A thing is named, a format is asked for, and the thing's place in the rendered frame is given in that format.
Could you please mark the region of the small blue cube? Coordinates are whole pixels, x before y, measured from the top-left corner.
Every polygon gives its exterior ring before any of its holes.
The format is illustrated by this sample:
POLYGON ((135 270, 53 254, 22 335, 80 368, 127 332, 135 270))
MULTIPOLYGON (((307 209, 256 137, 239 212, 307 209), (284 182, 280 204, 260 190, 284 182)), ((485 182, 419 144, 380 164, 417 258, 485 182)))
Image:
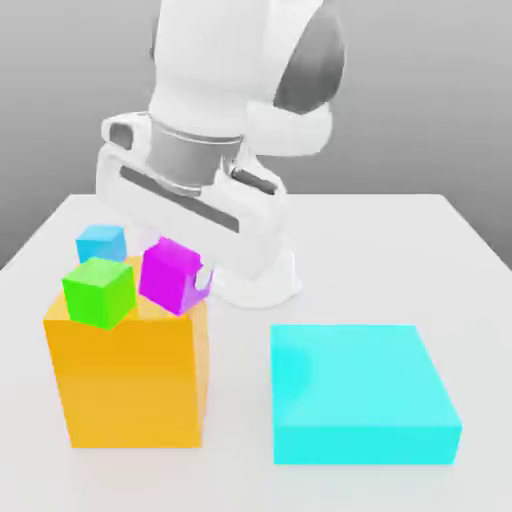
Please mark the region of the small blue cube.
POLYGON ((90 225, 76 239, 80 263, 92 257, 122 262, 127 257, 124 228, 114 225, 90 225))

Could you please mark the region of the large orange box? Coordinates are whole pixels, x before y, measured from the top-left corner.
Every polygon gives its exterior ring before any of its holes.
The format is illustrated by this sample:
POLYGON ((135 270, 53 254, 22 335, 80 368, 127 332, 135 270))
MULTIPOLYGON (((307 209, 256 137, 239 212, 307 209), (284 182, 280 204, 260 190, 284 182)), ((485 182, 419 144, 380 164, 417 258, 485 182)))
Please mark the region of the large orange box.
POLYGON ((64 291, 44 330, 75 448, 198 448, 209 382, 207 304, 176 316, 136 292, 113 329, 73 322, 64 291))

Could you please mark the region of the large cyan box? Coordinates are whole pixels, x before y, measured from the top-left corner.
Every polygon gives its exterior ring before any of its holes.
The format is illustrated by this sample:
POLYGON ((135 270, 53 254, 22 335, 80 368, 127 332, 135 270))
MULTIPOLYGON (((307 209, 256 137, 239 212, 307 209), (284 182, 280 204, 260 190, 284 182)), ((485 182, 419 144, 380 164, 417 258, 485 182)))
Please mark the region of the large cyan box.
POLYGON ((270 329, 281 465, 450 465, 462 422, 411 325, 270 329))

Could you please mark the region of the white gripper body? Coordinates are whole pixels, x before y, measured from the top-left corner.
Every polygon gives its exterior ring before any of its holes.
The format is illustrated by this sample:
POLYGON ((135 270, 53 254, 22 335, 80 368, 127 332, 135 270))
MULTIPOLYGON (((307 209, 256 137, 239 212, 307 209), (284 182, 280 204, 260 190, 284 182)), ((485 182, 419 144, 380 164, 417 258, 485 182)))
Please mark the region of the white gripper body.
POLYGON ((257 169, 219 170, 211 186, 187 197, 136 167, 126 151, 104 146, 98 154, 96 194, 136 222, 244 278, 267 272, 287 248, 286 190, 276 176, 257 169))

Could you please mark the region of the small magenta cube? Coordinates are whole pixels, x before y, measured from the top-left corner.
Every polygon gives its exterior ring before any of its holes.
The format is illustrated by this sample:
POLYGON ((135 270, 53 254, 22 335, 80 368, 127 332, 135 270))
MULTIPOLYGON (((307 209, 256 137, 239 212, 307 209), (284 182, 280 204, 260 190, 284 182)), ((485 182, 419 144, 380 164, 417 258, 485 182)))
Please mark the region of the small magenta cube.
POLYGON ((139 294, 174 315, 183 315, 210 293, 212 272, 204 288, 196 287, 202 268, 197 252, 161 237, 143 254, 139 294))

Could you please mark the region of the small green cube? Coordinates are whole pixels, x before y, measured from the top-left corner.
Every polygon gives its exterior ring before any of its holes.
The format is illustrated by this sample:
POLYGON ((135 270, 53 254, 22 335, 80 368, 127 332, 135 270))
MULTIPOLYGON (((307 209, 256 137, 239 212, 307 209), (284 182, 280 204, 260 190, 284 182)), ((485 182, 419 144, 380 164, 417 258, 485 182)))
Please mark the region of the small green cube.
POLYGON ((73 322, 105 330, 116 327, 135 307, 133 267, 92 257, 62 278, 73 322))

